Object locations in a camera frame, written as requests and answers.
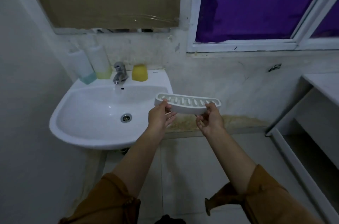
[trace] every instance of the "white soap dish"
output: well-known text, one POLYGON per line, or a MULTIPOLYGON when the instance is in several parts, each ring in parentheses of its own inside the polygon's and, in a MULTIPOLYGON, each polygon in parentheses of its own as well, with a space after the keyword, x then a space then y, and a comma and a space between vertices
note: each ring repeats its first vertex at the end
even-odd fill
POLYGON ((159 105, 163 99, 168 100, 168 104, 172 106, 171 110, 181 114, 201 115, 206 111, 205 104, 214 103, 219 109, 221 101, 216 98, 208 97, 191 97, 182 94, 166 94, 158 93, 155 96, 154 105, 159 105))

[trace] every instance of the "sink basin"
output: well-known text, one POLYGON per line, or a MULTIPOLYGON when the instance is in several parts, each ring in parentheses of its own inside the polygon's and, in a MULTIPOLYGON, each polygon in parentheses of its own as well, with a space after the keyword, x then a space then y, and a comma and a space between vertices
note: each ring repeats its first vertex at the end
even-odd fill
POLYGON ((49 121, 59 139, 93 149, 131 146, 145 131, 148 111, 157 93, 173 93, 165 70, 149 70, 148 80, 122 84, 96 80, 90 85, 77 80, 62 98, 49 121))

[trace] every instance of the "brown shirt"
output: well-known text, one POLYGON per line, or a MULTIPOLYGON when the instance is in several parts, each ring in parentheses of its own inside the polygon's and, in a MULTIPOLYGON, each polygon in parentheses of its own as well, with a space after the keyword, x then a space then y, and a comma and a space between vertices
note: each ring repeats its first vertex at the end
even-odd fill
MULTIPOLYGON (((224 204, 240 204, 249 221, 255 224, 323 223, 295 200, 285 188, 257 165, 245 194, 238 195, 228 183, 210 199, 206 213, 224 204)), ((125 184, 113 173, 105 174, 74 214, 59 224, 135 224, 140 200, 131 196, 125 184)))

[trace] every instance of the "faucet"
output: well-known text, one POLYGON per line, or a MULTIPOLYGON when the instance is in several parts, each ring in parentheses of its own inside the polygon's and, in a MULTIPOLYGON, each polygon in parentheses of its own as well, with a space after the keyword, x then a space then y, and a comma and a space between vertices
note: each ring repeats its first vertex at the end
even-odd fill
POLYGON ((119 84, 122 81, 125 81, 128 79, 128 75, 126 72, 126 66, 123 62, 116 62, 114 64, 114 68, 117 71, 117 74, 113 78, 114 84, 119 84))

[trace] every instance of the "sink drain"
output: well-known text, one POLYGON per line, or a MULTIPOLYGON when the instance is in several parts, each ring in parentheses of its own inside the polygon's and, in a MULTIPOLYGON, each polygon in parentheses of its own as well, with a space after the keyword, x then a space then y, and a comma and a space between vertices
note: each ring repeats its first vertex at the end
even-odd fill
POLYGON ((128 123, 132 120, 132 115, 124 114, 124 115, 121 116, 120 120, 121 120, 122 123, 128 123))

